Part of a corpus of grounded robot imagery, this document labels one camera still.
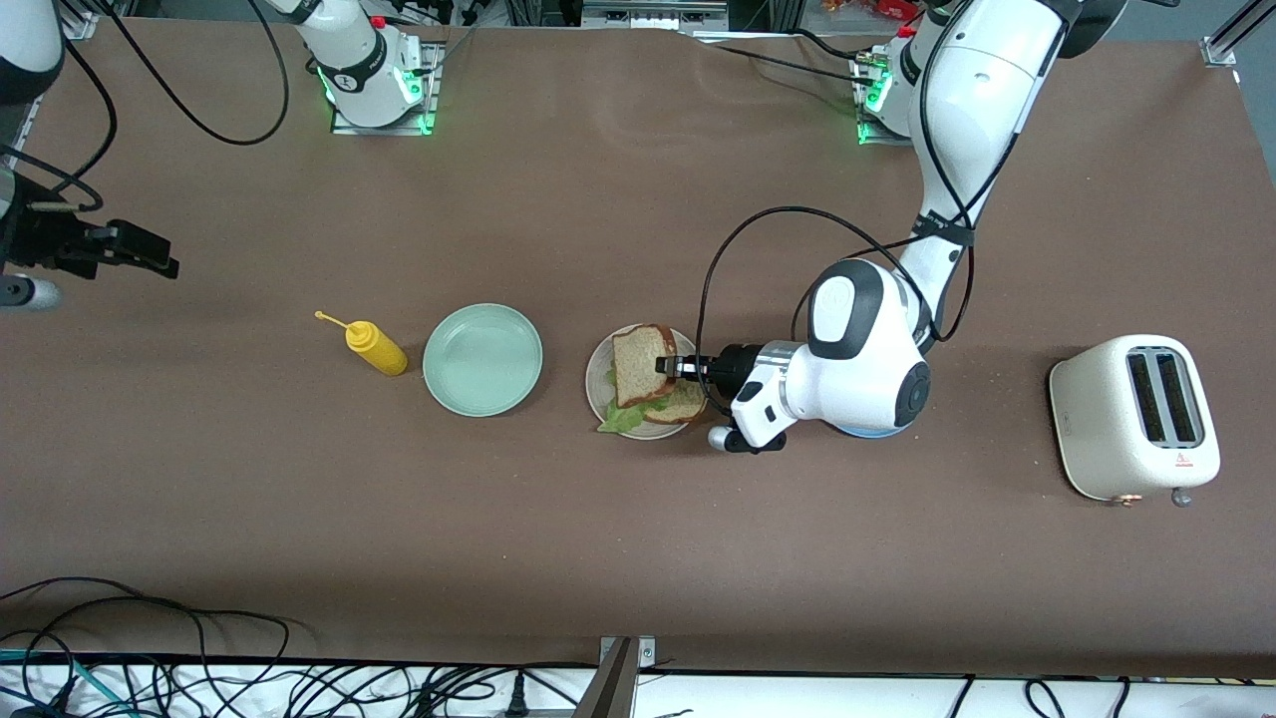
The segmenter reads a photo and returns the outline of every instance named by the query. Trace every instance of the black cable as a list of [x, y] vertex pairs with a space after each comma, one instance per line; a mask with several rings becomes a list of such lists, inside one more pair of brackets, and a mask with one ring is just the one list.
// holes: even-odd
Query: black cable
[[[912, 236], [912, 237], [909, 237], [909, 238], [901, 238], [900, 241], [892, 241], [891, 244], [884, 245], [884, 247], [886, 249], [898, 249], [901, 246], [907, 246], [909, 244], [912, 244], [915, 241], [921, 241], [923, 238], [925, 238], [925, 237], [923, 237], [923, 236]], [[873, 249], [870, 246], [868, 249], [860, 249], [859, 251], [854, 251], [851, 254], [847, 254], [846, 256], [842, 256], [838, 260], [840, 261], [845, 261], [846, 259], [859, 259], [860, 256], [864, 256], [865, 254], [872, 254], [874, 251], [877, 251], [877, 249]], [[801, 307], [806, 304], [806, 300], [810, 298], [810, 292], [815, 291], [815, 282], [818, 282], [818, 281], [819, 281], [819, 278], [817, 278], [815, 281], [810, 282], [810, 286], [808, 286], [806, 291], [803, 292], [801, 298], [798, 300], [798, 306], [794, 307], [792, 319], [789, 320], [789, 341], [798, 341], [798, 316], [801, 315]]]
[[[412, 11], [421, 13], [421, 15], [425, 17], [425, 19], [427, 20], [434, 20], [440, 26], [443, 24], [443, 20], [439, 19], [439, 15], [435, 15], [434, 13], [426, 10], [419, 10], [416, 8], [413, 8]], [[385, 18], [385, 24], [399, 26], [399, 27], [426, 27], [419, 22], [412, 22], [411, 18]]]
[[[496, 676], [501, 676], [504, 673], [509, 673], [509, 672], [517, 671], [518, 668], [500, 668], [500, 670], [496, 670], [496, 671], [494, 671], [494, 672], [487, 673], [486, 676], [484, 676], [482, 672], [486, 671], [486, 670], [487, 668], [484, 668], [484, 667], [468, 670], [468, 672], [462, 672], [463, 675], [459, 676], [459, 677], [457, 677], [457, 678], [454, 678], [454, 680], [452, 678], [453, 673], [448, 673], [448, 678], [447, 680], [449, 680], [450, 682], [448, 682], [445, 685], [440, 685], [439, 687], [436, 687], [434, 690], [434, 692], [435, 692], [435, 695], [438, 698], [431, 703], [431, 709], [441, 708], [443, 712], [444, 712], [444, 715], [447, 715], [448, 701], [452, 701], [452, 700], [486, 700], [486, 699], [496, 695], [496, 686], [493, 686], [487, 681], [490, 681], [491, 678], [495, 678]], [[467, 678], [470, 676], [477, 676], [477, 677], [475, 677], [473, 680], [468, 680], [467, 681]], [[480, 695], [463, 695], [466, 691], [476, 689], [476, 687], [487, 689], [487, 692], [486, 694], [480, 694]]]
[[[101, 159], [102, 156], [106, 154], [106, 150], [111, 148], [111, 143], [115, 142], [115, 133], [119, 129], [120, 120], [119, 116], [115, 114], [115, 102], [111, 101], [111, 93], [107, 92], [106, 85], [102, 84], [102, 79], [97, 77], [97, 73], [93, 71], [93, 68], [89, 66], [88, 61], [84, 60], [84, 56], [79, 54], [79, 50], [75, 48], [74, 42], [71, 42], [70, 40], [65, 40], [64, 42], [66, 46], [66, 52], [71, 56], [73, 60], [75, 60], [75, 64], [84, 70], [84, 74], [88, 77], [88, 80], [93, 83], [93, 88], [97, 89], [97, 93], [102, 97], [102, 105], [106, 106], [106, 136], [102, 138], [102, 143], [97, 145], [97, 149], [93, 152], [93, 154], [91, 154], [89, 158], [85, 159], [84, 163], [80, 165], [78, 170], [71, 172], [73, 177], [79, 179], [84, 176], [84, 172], [92, 170], [93, 166], [97, 165], [98, 159]], [[69, 179], [64, 179], [63, 181], [57, 182], [56, 186], [54, 186], [54, 191], [61, 191], [70, 185], [71, 181]]]
[[970, 692], [970, 689], [974, 685], [975, 685], [975, 676], [967, 675], [966, 684], [962, 685], [961, 691], [957, 692], [957, 700], [953, 701], [952, 709], [948, 710], [948, 718], [957, 718], [957, 713], [961, 712], [961, 704], [966, 703], [966, 694]]
[[434, 676], [440, 670], [441, 667], [430, 670], [416, 698], [408, 701], [404, 715], [434, 715], [434, 710], [440, 707], [447, 710], [447, 701], [453, 698], [453, 689], [484, 671], [480, 666], [457, 667], [435, 681]]
[[[328, 691], [336, 692], [337, 695], [345, 695], [345, 694], [342, 694], [337, 689], [337, 681], [341, 681], [343, 678], [348, 678], [350, 676], [357, 673], [360, 671], [360, 667], [356, 666], [353, 668], [347, 668], [345, 673], [341, 673], [338, 676], [333, 676], [332, 678], [324, 680], [324, 677], [328, 676], [329, 673], [336, 673], [338, 671], [341, 671], [341, 668], [330, 667], [330, 668], [325, 668], [324, 671], [322, 671], [318, 676], [314, 676], [314, 677], [308, 676], [310, 678], [310, 685], [306, 685], [305, 687], [302, 687], [301, 692], [297, 694], [296, 698], [292, 696], [292, 691], [288, 692], [288, 708], [285, 712], [285, 717], [287, 718], [287, 717], [301, 717], [301, 715], [305, 715], [306, 714], [306, 709], [310, 708], [310, 705], [314, 701], [319, 700], [319, 696], [324, 695]], [[296, 709], [296, 713], [293, 713], [293, 705], [296, 705], [297, 701], [300, 701], [301, 698], [306, 695], [306, 691], [309, 691], [314, 684], [319, 684], [320, 690], [315, 691], [315, 694], [311, 695], [305, 703], [302, 703], [300, 705], [300, 708]], [[296, 690], [297, 686], [292, 686], [292, 690]]]
[[[891, 261], [891, 265], [893, 265], [894, 269], [900, 273], [900, 277], [903, 278], [903, 281], [909, 284], [909, 287], [912, 289], [912, 292], [917, 296], [917, 300], [921, 301], [921, 305], [926, 306], [925, 295], [921, 293], [921, 287], [917, 286], [916, 279], [912, 278], [912, 274], [909, 272], [909, 269], [905, 268], [905, 265], [900, 263], [900, 259], [897, 259], [896, 255], [892, 254], [891, 250], [886, 245], [883, 245], [877, 238], [874, 238], [873, 235], [870, 235], [869, 232], [861, 230], [855, 223], [852, 223], [852, 222], [850, 222], [847, 219], [843, 219], [842, 217], [838, 217], [837, 214], [833, 214], [832, 212], [826, 212], [823, 209], [815, 209], [813, 207], [803, 207], [803, 205], [799, 205], [799, 204], [789, 204], [789, 205], [782, 205], [782, 207], [771, 207], [769, 209], [763, 209], [763, 210], [753, 214], [748, 219], [740, 222], [740, 226], [735, 227], [735, 231], [732, 231], [726, 237], [726, 240], [722, 241], [721, 246], [718, 246], [717, 253], [713, 254], [713, 259], [709, 261], [708, 270], [704, 272], [704, 288], [701, 291], [701, 307], [699, 307], [699, 312], [698, 312], [697, 319], [695, 319], [695, 366], [697, 367], [699, 367], [703, 363], [702, 346], [703, 346], [703, 334], [704, 334], [704, 310], [706, 310], [706, 306], [708, 305], [708, 300], [709, 300], [709, 284], [713, 281], [713, 269], [717, 268], [718, 259], [722, 258], [722, 253], [726, 251], [726, 247], [730, 246], [731, 242], [735, 241], [735, 237], [739, 236], [740, 232], [743, 232], [745, 228], [748, 228], [749, 224], [752, 224], [753, 222], [757, 222], [758, 219], [760, 219], [760, 218], [763, 218], [766, 216], [778, 214], [778, 213], [782, 213], [782, 212], [794, 212], [794, 213], [800, 213], [800, 214], [814, 214], [817, 217], [823, 217], [823, 218], [826, 218], [826, 219], [828, 219], [831, 222], [841, 224], [846, 230], [850, 230], [851, 232], [854, 232], [855, 235], [857, 235], [860, 238], [863, 238], [864, 241], [866, 241], [869, 244], [869, 246], [872, 246], [873, 251], [877, 251], [877, 253], [882, 254], [883, 256], [886, 256], [887, 260]], [[943, 332], [940, 332], [939, 330], [939, 325], [935, 324], [934, 311], [930, 311], [930, 318], [928, 319], [928, 321], [930, 324], [930, 332], [931, 332], [931, 334], [935, 335], [937, 338], [942, 337]], [[725, 407], [722, 407], [722, 404], [709, 394], [708, 384], [706, 384], [706, 380], [704, 380], [704, 372], [697, 372], [695, 374], [695, 379], [697, 379], [697, 381], [701, 385], [701, 393], [704, 395], [704, 399], [715, 409], [717, 409], [723, 417], [730, 417], [731, 412], [729, 409], [726, 409]]]
[[785, 33], [786, 34], [800, 34], [800, 36], [805, 37], [806, 40], [814, 42], [815, 46], [819, 47], [820, 50], [823, 50], [824, 52], [828, 52], [829, 55], [832, 55], [835, 57], [841, 57], [842, 60], [854, 60], [860, 52], [864, 52], [864, 50], [872, 50], [873, 48], [872, 46], [869, 46], [869, 47], [865, 47], [864, 50], [854, 50], [851, 52], [847, 52], [845, 50], [838, 50], [837, 47], [833, 47], [832, 45], [824, 42], [824, 38], [822, 38], [820, 36], [815, 34], [814, 32], [810, 32], [809, 29], [804, 29], [804, 28], [800, 28], [800, 27], [795, 27], [792, 29], [786, 29]]
[[795, 70], [803, 70], [804, 73], [812, 73], [812, 74], [817, 74], [817, 75], [831, 77], [831, 78], [835, 78], [835, 79], [845, 79], [846, 82], [855, 83], [855, 84], [873, 84], [873, 80], [869, 79], [869, 78], [843, 75], [841, 73], [832, 73], [832, 71], [828, 71], [828, 70], [822, 70], [819, 68], [812, 68], [810, 65], [800, 65], [798, 62], [790, 62], [789, 60], [781, 60], [780, 57], [771, 57], [771, 56], [767, 56], [767, 55], [759, 55], [757, 52], [750, 52], [748, 50], [740, 50], [738, 47], [723, 47], [722, 45], [715, 45], [713, 47], [717, 47], [718, 50], [722, 50], [723, 52], [732, 52], [735, 55], [744, 55], [745, 57], [753, 57], [754, 60], [762, 60], [763, 62], [772, 62], [772, 64], [776, 64], [776, 65], [783, 65], [786, 68], [792, 68]]
[[[283, 619], [278, 619], [276, 616], [268, 616], [265, 613], [256, 613], [256, 612], [251, 612], [251, 611], [239, 611], [239, 610], [203, 610], [203, 608], [190, 608], [190, 607], [186, 607], [186, 606], [184, 606], [184, 604], [181, 604], [181, 603], [179, 603], [176, 601], [172, 601], [172, 599], [147, 596], [147, 594], [139, 592], [138, 589], [134, 589], [134, 588], [128, 587], [125, 584], [121, 584], [119, 582], [112, 582], [112, 580], [108, 580], [108, 579], [97, 579], [97, 578], [91, 578], [91, 576], [59, 576], [59, 578], [55, 578], [55, 579], [46, 579], [43, 582], [37, 582], [34, 584], [29, 584], [27, 587], [23, 587], [23, 588], [15, 589], [13, 592], [9, 592], [9, 593], [6, 593], [4, 596], [0, 596], [0, 602], [8, 601], [10, 598], [14, 598], [17, 596], [20, 596], [20, 594], [24, 594], [24, 593], [28, 593], [28, 592], [33, 592], [33, 590], [38, 590], [38, 589], [42, 589], [42, 588], [46, 588], [46, 587], [50, 587], [50, 585], [54, 585], [54, 584], [59, 584], [59, 583], [88, 583], [88, 584], [106, 585], [106, 587], [115, 588], [116, 590], [121, 592], [124, 596], [112, 596], [112, 597], [106, 597], [106, 598], [98, 598], [98, 599], [85, 601], [85, 602], [79, 603], [79, 604], [77, 604], [77, 606], [74, 606], [74, 607], [71, 607], [71, 608], [69, 608], [66, 611], [63, 611], [56, 617], [54, 617], [51, 621], [48, 621], [42, 629], [40, 629], [38, 631], [32, 631], [34, 634], [34, 638], [32, 639], [31, 645], [28, 647], [28, 653], [31, 650], [33, 650], [38, 645], [38, 643], [40, 643], [40, 640], [42, 638], [48, 636], [48, 638], [54, 638], [56, 640], [56, 636], [54, 636], [54, 629], [59, 624], [69, 620], [70, 617], [73, 617], [73, 616], [83, 612], [83, 611], [87, 611], [87, 610], [97, 607], [97, 606], [105, 606], [105, 604], [112, 604], [112, 603], [137, 602], [137, 603], [144, 603], [144, 604], [157, 606], [160, 608], [165, 608], [165, 610], [168, 610], [168, 611], [175, 611], [175, 612], [181, 613], [185, 617], [190, 619], [190, 621], [195, 626], [195, 631], [197, 631], [197, 635], [198, 635], [198, 639], [199, 639], [200, 666], [204, 670], [204, 677], [208, 678], [208, 681], [209, 681], [209, 689], [212, 690], [212, 692], [214, 695], [217, 695], [217, 698], [222, 701], [222, 707], [218, 708], [216, 713], [213, 713], [213, 718], [217, 718], [218, 715], [222, 714], [223, 710], [227, 710], [227, 709], [230, 709], [230, 712], [234, 713], [235, 715], [237, 715], [239, 718], [248, 718], [246, 715], [244, 715], [242, 713], [240, 713], [240, 710], [237, 708], [235, 708], [232, 705], [234, 701], [237, 700], [240, 696], [242, 696], [245, 691], [250, 690], [251, 685], [254, 685], [255, 681], [260, 681], [262, 678], [264, 678], [274, 668], [274, 666], [278, 663], [278, 661], [283, 657], [283, 653], [287, 650], [288, 640], [291, 638], [291, 629], [288, 627], [287, 621], [285, 621]], [[272, 625], [279, 627], [282, 630], [282, 633], [283, 633], [283, 636], [282, 636], [282, 640], [281, 640], [281, 644], [279, 644], [279, 649], [276, 652], [274, 657], [267, 663], [265, 668], [262, 671], [262, 673], [258, 676], [258, 678], [254, 680], [254, 684], [245, 685], [242, 689], [240, 689], [239, 691], [236, 691], [228, 699], [226, 698], [225, 694], [221, 692], [221, 690], [218, 690], [217, 681], [213, 677], [212, 670], [211, 670], [211, 667], [208, 664], [207, 636], [205, 636], [204, 625], [203, 625], [203, 620], [212, 620], [212, 619], [223, 617], [223, 616], [225, 617], [241, 617], [241, 619], [251, 619], [251, 620], [255, 620], [255, 621], [263, 621], [263, 622], [272, 624]]]
[[[753, 23], [762, 17], [762, 11], [766, 10], [768, 6], [771, 6], [771, 0], [762, 0], [762, 4], [758, 5], [758, 9], [753, 11], [753, 17], [749, 18], [749, 22], [744, 23], [744, 26], [740, 27], [740, 31], [749, 32], [749, 28], [753, 27]], [[767, 29], [771, 29], [769, 19], [767, 20]]]
[[1120, 718], [1120, 710], [1125, 708], [1125, 699], [1129, 698], [1129, 677], [1122, 676], [1116, 680], [1120, 681], [1120, 695], [1116, 696], [1116, 705], [1113, 707], [1111, 718]]
[[[1041, 686], [1041, 690], [1045, 691], [1045, 695], [1050, 699], [1050, 703], [1054, 704], [1054, 715], [1046, 715], [1046, 713], [1041, 710], [1041, 707], [1037, 705], [1036, 699], [1032, 698], [1032, 689], [1036, 686]], [[1023, 698], [1027, 699], [1028, 708], [1032, 709], [1032, 713], [1036, 713], [1040, 718], [1065, 718], [1065, 715], [1063, 714], [1063, 707], [1059, 705], [1059, 699], [1055, 698], [1054, 691], [1050, 690], [1050, 686], [1045, 685], [1045, 681], [1040, 678], [1023, 681]]]
[[6, 692], [9, 692], [9, 695], [14, 695], [17, 698], [22, 698], [23, 700], [29, 701], [32, 705], [36, 705], [36, 707], [41, 708], [42, 710], [48, 712], [52, 715], [57, 715], [60, 718], [65, 718], [63, 710], [54, 708], [52, 701], [47, 701], [46, 703], [46, 701], [42, 701], [42, 700], [40, 700], [40, 699], [36, 698], [34, 691], [31, 690], [31, 676], [28, 675], [28, 668], [29, 668], [29, 662], [31, 662], [31, 654], [34, 653], [34, 650], [40, 645], [41, 640], [47, 639], [47, 640], [50, 640], [50, 641], [52, 641], [54, 644], [57, 645], [57, 648], [63, 652], [63, 657], [66, 658], [66, 680], [63, 681], [61, 686], [59, 686], [57, 694], [55, 694], [55, 698], [56, 698], [57, 695], [61, 695], [63, 691], [70, 691], [70, 687], [75, 684], [75, 667], [74, 667], [75, 654], [71, 653], [70, 647], [68, 647], [57, 636], [41, 636], [40, 631], [36, 631], [36, 630], [32, 630], [32, 629], [19, 629], [17, 631], [9, 631], [8, 634], [0, 636], [0, 644], [5, 643], [8, 640], [15, 639], [18, 636], [24, 636], [24, 635], [33, 635], [36, 638], [32, 639], [32, 644], [28, 645], [27, 649], [26, 649], [26, 652], [22, 654], [20, 671], [22, 671], [22, 690], [23, 690], [23, 694], [18, 694], [17, 691], [11, 691], [11, 692], [6, 691]]
[[195, 116], [195, 114], [190, 111], [190, 107], [186, 107], [186, 103], [182, 102], [181, 98], [177, 97], [177, 93], [174, 92], [172, 87], [168, 85], [168, 80], [166, 80], [163, 75], [160, 74], [160, 70], [156, 69], [154, 64], [151, 61], [151, 57], [148, 57], [145, 51], [142, 50], [142, 46], [138, 45], [138, 41], [133, 38], [133, 33], [129, 32], [129, 28], [125, 27], [124, 20], [121, 20], [120, 15], [116, 14], [115, 8], [111, 6], [110, 0], [93, 0], [93, 3], [102, 10], [102, 14], [111, 18], [111, 22], [115, 23], [116, 28], [119, 28], [120, 34], [124, 36], [124, 41], [129, 43], [129, 47], [133, 48], [133, 52], [138, 56], [139, 60], [142, 60], [142, 64], [145, 65], [147, 70], [151, 73], [151, 77], [153, 77], [157, 83], [160, 83], [160, 88], [163, 89], [165, 94], [168, 96], [168, 99], [171, 99], [172, 103], [176, 105], [179, 110], [181, 110], [181, 114], [185, 115], [188, 120], [194, 122], [194, 125], [198, 126], [199, 129], [204, 130], [205, 134], [208, 134], [213, 139], [225, 142], [226, 144], [234, 144], [236, 147], [249, 147], [253, 144], [260, 144], [265, 142], [267, 139], [273, 136], [276, 131], [278, 131], [279, 126], [283, 124], [283, 119], [288, 115], [288, 101], [291, 92], [288, 87], [288, 68], [283, 62], [283, 54], [279, 51], [279, 43], [276, 42], [274, 40], [274, 32], [271, 29], [271, 23], [265, 20], [265, 15], [262, 14], [262, 9], [256, 5], [256, 0], [248, 0], [248, 4], [250, 8], [253, 8], [253, 14], [256, 15], [258, 22], [262, 24], [262, 29], [265, 31], [267, 40], [271, 41], [271, 50], [274, 52], [274, 61], [279, 66], [279, 82], [283, 85], [283, 98], [279, 103], [279, 116], [274, 119], [274, 124], [271, 125], [271, 129], [265, 130], [258, 136], [249, 139], [236, 139], [232, 136], [226, 136], [225, 134], [208, 126], [207, 124], [204, 124], [203, 120]]
[[124, 673], [124, 685], [129, 689], [129, 701], [133, 704], [134, 710], [140, 710], [142, 703], [138, 698], [138, 689], [133, 685], [133, 671], [128, 666], [122, 666], [121, 672]]
[[89, 199], [92, 199], [93, 201], [91, 204], [79, 204], [79, 207], [75, 209], [77, 212], [92, 212], [94, 209], [101, 209], [102, 205], [105, 204], [105, 201], [102, 201], [102, 195], [98, 194], [96, 189], [85, 184], [84, 180], [79, 179], [78, 176], [68, 172], [66, 170], [60, 170], [38, 157], [32, 157], [31, 154], [27, 154], [26, 152], [22, 152], [14, 147], [0, 143], [0, 157], [5, 154], [17, 157], [18, 159], [31, 165], [32, 167], [43, 170], [54, 175], [55, 177], [59, 177], [66, 181], [68, 184], [75, 186], [84, 194], [88, 194]]
[[[345, 689], [338, 689], [334, 685], [337, 681], [342, 681], [342, 680], [345, 680], [345, 678], [347, 678], [347, 677], [352, 676], [353, 673], [356, 673], [359, 671], [362, 671], [362, 670], [364, 670], [364, 667], [356, 667], [353, 671], [351, 671], [348, 673], [345, 673], [345, 675], [342, 675], [342, 676], [339, 676], [337, 678], [333, 678], [332, 682], [328, 684], [327, 687], [329, 690], [332, 690], [333, 692], [336, 692], [337, 695], [342, 696], [342, 698], [341, 698], [341, 700], [338, 703], [336, 703], [332, 707], [324, 709], [324, 712], [319, 713], [318, 715], [336, 715], [338, 710], [341, 710], [342, 708], [345, 708], [347, 705], [353, 705], [360, 712], [360, 714], [364, 714], [364, 707], [365, 705], [374, 705], [374, 704], [378, 704], [378, 703], [385, 703], [385, 701], [390, 701], [390, 700], [398, 700], [398, 699], [402, 699], [402, 698], [407, 698], [407, 696], [412, 695], [412, 692], [415, 692], [415, 691], [411, 690], [411, 685], [412, 685], [411, 684], [411, 676], [401, 666], [393, 667], [393, 668], [388, 668], [388, 670], [383, 670], [383, 671], [380, 671], [378, 673], [374, 673], [373, 677], [367, 678], [366, 681], [364, 681], [362, 684], [360, 684], [359, 686], [356, 686], [355, 689], [348, 690], [348, 691], [345, 690]], [[376, 695], [374, 695], [373, 698], [365, 698], [365, 699], [359, 698], [360, 692], [362, 692], [365, 690], [369, 690], [373, 685], [375, 685], [378, 681], [384, 680], [387, 676], [390, 676], [392, 673], [398, 673], [398, 672], [403, 672], [403, 675], [406, 677], [406, 681], [407, 681], [407, 685], [408, 685], [408, 690], [407, 691], [404, 691], [402, 694], [392, 694], [392, 695], [384, 695], [384, 696], [376, 696]]]
[[555, 686], [554, 684], [550, 684], [549, 681], [546, 681], [545, 678], [537, 676], [536, 673], [532, 673], [531, 671], [523, 671], [523, 675], [527, 676], [528, 678], [531, 678], [532, 681], [535, 681], [535, 682], [545, 686], [546, 689], [549, 689], [550, 692], [558, 695], [559, 698], [561, 698], [563, 700], [570, 703], [572, 705], [579, 705], [581, 704], [579, 700], [577, 700], [577, 699], [572, 698], [570, 695], [568, 695], [567, 691], [564, 691], [563, 689]]
[[531, 713], [527, 708], [526, 682], [527, 673], [523, 671], [514, 673], [514, 687], [509, 692], [509, 707], [505, 708], [505, 718], [526, 718]]
[[[998, 175], [1002, 173], [1002, 167], [1005, 166], [1005, 159], [1009, 158], [1011, 152], [1014, 149], [1014, 143], [1018, 142], [1018, 140], [1020, 140], [1020, 135], [1018, 134], [1011, 135], [1011, 140], [1005, 144], [1005, 149], [1002, 150], [1002, 156], [1000, 156], [1000, 158], [998, 158], [997, 166], [993, 167], [993, 171], [988, 175], [988, 179], [985, 179], [984, 184], [980, 185], [979, 191], [976, 191], [975, 196], [972, 196], [970, 199], [970, 201], [966, 204], [966, 210], [967, 212], [970, 209], [972, 209], [975, 207], [975, 204], [977, 204], [979, 200], [984, 198], [985, 194], [988, 194], [989, 189], [993, 187], [993, 182], [997, 181]], [[897, 244], [911, 244], [912, 241], [916, 241], [916, 240], [920, 240], [920, 238], [925, 238], [925, 237], [916, 236], [916, 237], [911, 237], [909, 240], [905, 240], [903, 242], [897, 242]], [[944, 333], [942, 333], [942, 334], [931, 334], [931, 335], [935, 337], [935, 341], [940, 341], [940, 342], [948, 341], [953, 335], [957, 334], [957, 328], [961, 326], [962, 319], [966, 318], [966, 309], [970, 307], [970, 297], [975, 292], [975, 246], [971, 245], [967, 251], [963, 251], [963, 254], [967, 254], [967, 256], [966, 256], [966, 288], [962, 289], [961, 305], [957, 307], [957, 315], [953, 318], [953, 323], [948, 325], [948, 330], [944, 332]]]
[[930, 88], [930, 75], [935, 69], [935, 57], [943, 48], [944, 41], [948, 40], [948, 34], [952, 33], [953, 28], [957, 27], [958, 20], [966, 14], [966, 9], [970, 8], [971, 3], [963, 3], [957, 11], [953, 13], [948, 22], [944, 24], [943, 29], [939, 32], [939, 37], [935, 40], [935, 45], [930, 50], [930, 55], [926, 57], [926, 68], [921, 70], [921, 80], [917, 83], [917, 92], [920, 93], [920, 105], [917, 107], [917, 115], [921, 124], [921, 143], [926, 145], [926, 154], [930, 158], [930, 163], [935, 167], [935, 173], [939, 175], [939, 181], [943, 182], [944, 189], [948, 190], [948, 195], [952, 196], [953, 205], [957, 207], [957, 217], [966, 224], [966, 228], [974, 230], [975, 222], [970, 218], [970, 212], [966, 209], [966, 203], [957, 194], [957, 187], [953, 186], [952, 179], [948, 177], [948, 171], [944, 170], [943, 163], [939, 161], [939, 153], [935, 152], [935, 143], [930, 134], [930, 114], [926, 111], [926, 91]]

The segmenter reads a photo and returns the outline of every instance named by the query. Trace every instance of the brown paper tabletop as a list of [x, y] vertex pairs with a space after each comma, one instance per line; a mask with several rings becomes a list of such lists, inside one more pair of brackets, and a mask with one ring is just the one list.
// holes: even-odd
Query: brown paper tabletop
[[[133, 24], [209, 124], [268, 126], [259, 27]], [[6, 588], [89, 574], [286, 615], [313, 627], [290, 649], [308, 657], [590, 661], [598, 635], [652, 634], [685, 668], [1276, 675], [1276, 193], [1233, 74], [1194, 46], [1108, 42], [1057, 68], [911, 430], [803, 423], [748, 458], [711, 451], [707, 422], [595, 434], [584, 365], [633, 321], [693, 332], [709, 258], [755, 210], [903, 236], [916, 158], [855, 143], [843, 83], [667, 32], [480, 29], [434, 136], [332, 136], [300, 38], [278, 34], [292, 108], [251, 148], [184, 120], [114, 28], [85, 46], [120, 110], [87, 176], [97, 218], [170, 237], [181, 277], [55, 277], [57, 311], [0, 319]], [[63, 75], [28, 149], [74, 167], [105, 120]], [[764, 219], [718, 267], [706, 349], [786, 335], [812, 278], [860, 247]], [[431, 328], [476, 301], [519, 309], [545, 347], [536, 390], [493, 420], [449, 414], [419, 375]], [[412, 370], [379, 376], [315, 309], [376, 321]], [[1201, 367], [1224, 468], [1191, 510], [1111, 509], [1063, 478], [1046, 371], [1131, 332]], [[195, 650], [149, 611], [83, 625], [83, 647]], [[272, 640], [240, 627], [213, 650]]]

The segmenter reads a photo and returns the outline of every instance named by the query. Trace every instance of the mustard bottle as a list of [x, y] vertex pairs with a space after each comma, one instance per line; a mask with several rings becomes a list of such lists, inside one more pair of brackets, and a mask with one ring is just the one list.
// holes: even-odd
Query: mustard bottle
[[397, 377], [407, 371], [407, 355], [371, 321], [345, 323], [333, 319], [323, 311], [315, 311], [315, 318], [332, 321], [346, 329], [346, 346], [364, 357], [364, 361], [376, 367], [387, 377]]

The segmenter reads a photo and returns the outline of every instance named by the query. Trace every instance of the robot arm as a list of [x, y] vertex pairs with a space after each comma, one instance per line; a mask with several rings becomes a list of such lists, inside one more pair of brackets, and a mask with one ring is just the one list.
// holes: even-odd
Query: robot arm
[[329, 101], [350, 122], [389, 125], [421, 103], [421, 41], [379, 22], [359, 0], [267, 0], [297, 27]]
[[0, 105], [26, 105], [57, 79], [63, 31], [54, 1], [0, 3]]
[[[711, 432], [712, 446], [776, 450], [801, 420], [865, 439], [912, 423], [929, 397], [923, 353], [937, 338], [948, 282], [1076, 20], [1068, 13], [1081, 8], [967, 0], [951, 17], [928, 13], [911, 41], [896, 38], [883, 50], [889, 83], [866, 97], [864, 110], [911, 139], [921, 163], [924, 198], [911, 241], [893, 270], [865, 259], [826, 269], [812, 291], [806, 343], [731, 344], [699, 367], [683, 357], [666, 363], [683, 377], [703, 375], [731, 399], [732, 423]], [[745, 370], [739, 356], [748, 352], [754, 358]]]

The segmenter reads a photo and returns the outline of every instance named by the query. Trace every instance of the green led light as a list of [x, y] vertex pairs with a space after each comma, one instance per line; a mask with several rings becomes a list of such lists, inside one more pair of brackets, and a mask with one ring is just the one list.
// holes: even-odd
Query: green led light
[[328, 103], [337, 105], [337, 101], [332, 97], [332, 87], [328, 85], [328, 78], [323, 77], [323, 73], [319, 74], [319, 82], [323, 83], [323, 96], [328, 98]]
[[403, 92], [403, 99], [408, 102], [416, 102], [421, 98], [421, 85], [417, 83], [408, 84], [408, 79], [416, 79], [411, 73], [402, 71], [394, 73], [394, 80], [399, 83], [399, 89]]
[[869, 111], [872, 112], [882, 111], [882, 105], [886, 103], [886, 93], [891, 91], [891, 84], [893, 84], [891, 82], [891, 71], [882, 70], [882, 79], [873, 83], [873, 87], [878, 88], [878, 92], [870, 92], [868, 96], [866, 106]]

